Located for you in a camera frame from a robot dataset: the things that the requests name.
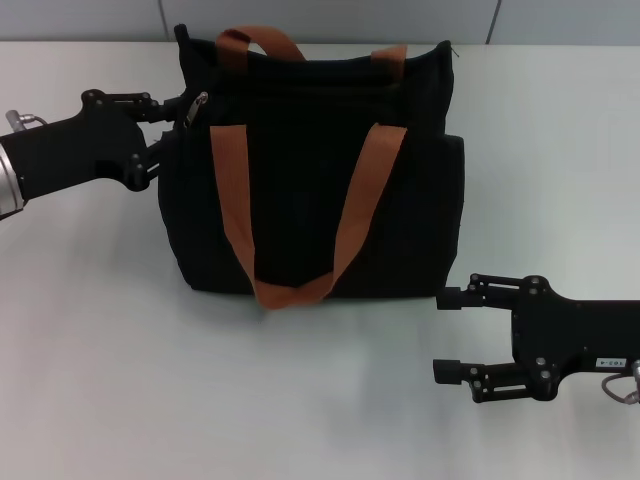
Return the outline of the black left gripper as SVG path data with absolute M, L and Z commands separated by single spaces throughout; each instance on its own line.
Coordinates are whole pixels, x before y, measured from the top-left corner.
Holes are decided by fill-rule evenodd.
M 174 156 L 176 132 L 163 132 L 147 148 L 140 122 L 174 122 L 182 101 L 164 102 L 147 92 L 85 91 L 80 112 L 1 138 L 23 193 L 54 193 L 96 179 L 131 191 L 149 187 L 164 160 Z

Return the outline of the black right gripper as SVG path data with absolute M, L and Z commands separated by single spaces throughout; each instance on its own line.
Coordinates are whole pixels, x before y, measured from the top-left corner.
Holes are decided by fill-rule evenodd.
M 435 382 L 467 383 L 475 403 L 531 397 L 550 401 L 558 395 L 560 382 L 575 373 L 639 379 L 637 300 L 574 300 L 557 294 L 540 276 L 521 280 L 474 273 L 465 290 L 441 290 L 436 305 L 439 310 L 514 309 L 516 364 L 433 361 Z

